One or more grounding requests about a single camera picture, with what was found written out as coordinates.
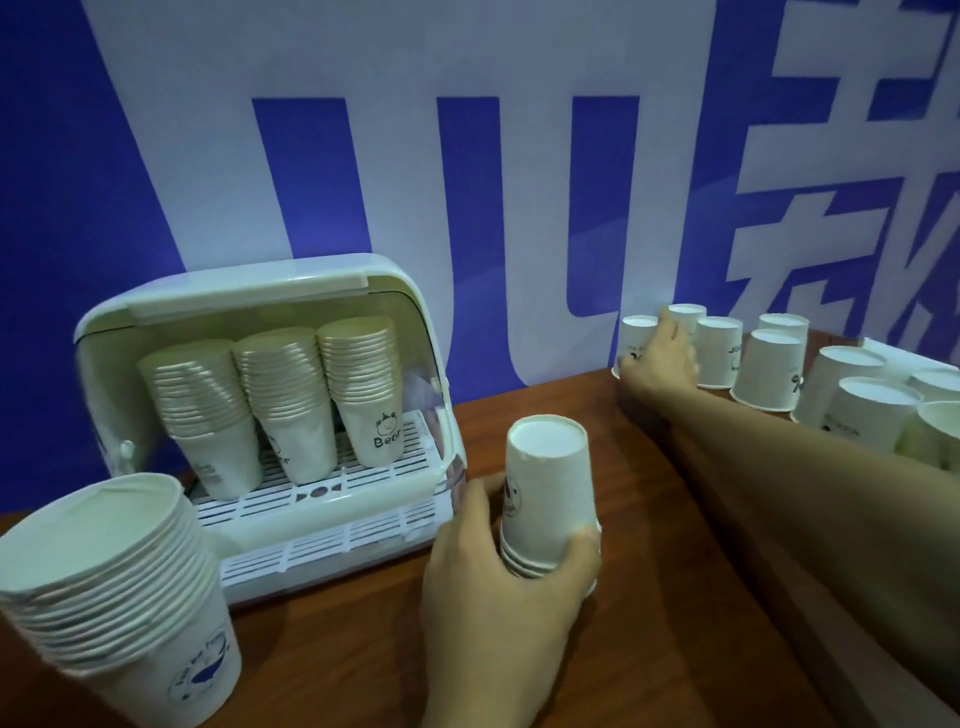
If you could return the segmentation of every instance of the stack of paper cups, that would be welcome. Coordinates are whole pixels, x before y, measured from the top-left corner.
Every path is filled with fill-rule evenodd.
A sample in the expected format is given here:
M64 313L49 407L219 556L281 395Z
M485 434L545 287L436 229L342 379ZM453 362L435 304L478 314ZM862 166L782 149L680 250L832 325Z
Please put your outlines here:
M960 476L960 401L918 406L903 428L896 452Z
M657 330L656 316L624 316L616 337L613 376L620 378L620 360L624 356L639 359Z
M337 467L333 412L313 328L278 328L233 346L253 414L283 471L312 483Z
M570 536L588 526L599 528L587 431L558 415L517 420L507 433L504 564L520 576L544 576L560 564Z
M357 461L369 468L390 465L403 454L403 380L393 320L344 319L317 336L330 395Z
M840 380L821 429L878 452L892 452L923 396L906 384L870 376Z
M879 376L884 364L882 356L860 347L823 347L790 419L808 427L823 426L824 413L840 380L848 376Z
M950 369L915 372L907 385L920 392L924 401L960 400L960 372Z
M245 496L263 479L232 347L228 339L177 344L137 364L167 433L218 500Z
M0 611L134 725L193 728L240 675L219 567L175 478L124 475L0 538Z
M758 328L730 395L764 412L789 412L804 381L803 366L804 342L778 328Z
M743 322L726 316L705 316L697 323L697 384L704 389L730 389L740 369Z
M673 303L669 310L673 320L684 327L691 338L697 332L697 322L707 316L707 307L698 303Z

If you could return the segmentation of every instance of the blue background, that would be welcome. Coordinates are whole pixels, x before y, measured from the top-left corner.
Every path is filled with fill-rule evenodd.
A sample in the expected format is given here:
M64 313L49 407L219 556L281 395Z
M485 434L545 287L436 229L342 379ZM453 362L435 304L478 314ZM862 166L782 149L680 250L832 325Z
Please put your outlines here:
M956 12L958 2L903 6ZM782 0L718 3L675 295L712 314L727 313L744 285L726 282L734 230L777 222L796 192L814 191L735 193L751 124L829 115L836 80L771 78L782 14ZM935 81L881 81L870 118L923 117ZM368 252L345 101L252 102L294 256ZM640 102L572 102L566 298L577 316L619 308ZM507 343L499 102L440 98L437 112L455 299L447 373L462 401L523 386ZM0 510L14 510L106 473L74 371L77 321L109 296L183 270L78 2L0 1L0 170ZM890 207L901 182L817 189L838 191L833 213ZM960 171L938 179L918 243L957 190ZM785 308L794 284L826 279L825 303L855 298L845 332L857 334L881 246L882 235L874 255L794 271L771 310ZM918 295L934 314L921 353L946 358L960 336L958 278L954 236Z

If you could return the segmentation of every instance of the bear logo on cup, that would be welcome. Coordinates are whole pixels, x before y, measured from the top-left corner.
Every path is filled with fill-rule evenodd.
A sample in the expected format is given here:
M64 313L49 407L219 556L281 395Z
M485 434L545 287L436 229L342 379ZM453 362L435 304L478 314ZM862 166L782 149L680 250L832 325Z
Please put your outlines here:
M390 445L390 443L400 436L399 424L400 422L396 418L396 412L391 412L389 415L384 412L383 417L376 421L376 434L378 437L373 438L373 445L377 448Z

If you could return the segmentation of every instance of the brown table surface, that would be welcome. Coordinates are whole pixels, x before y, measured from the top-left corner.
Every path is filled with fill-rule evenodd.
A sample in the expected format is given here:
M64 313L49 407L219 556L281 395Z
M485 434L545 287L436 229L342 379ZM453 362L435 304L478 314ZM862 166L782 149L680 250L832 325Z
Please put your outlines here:
M609 372L458 405L470 474L502 469L508 427L538 413L587 428L604 526L604 569L542 725L835 725L673 466L617 408ZM234 615L244 671L206 725L417 726L426 558ZM67 722L123 724L0 627L0 725Z

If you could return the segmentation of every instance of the blue and white backdrop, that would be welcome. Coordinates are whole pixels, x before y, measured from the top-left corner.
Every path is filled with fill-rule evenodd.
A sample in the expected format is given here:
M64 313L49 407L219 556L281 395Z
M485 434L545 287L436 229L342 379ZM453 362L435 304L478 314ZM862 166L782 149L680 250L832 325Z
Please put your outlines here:
M767 310L960 359L958 0L0 0L0 507L103 470L90 306L374 251L456 400L620 312Z

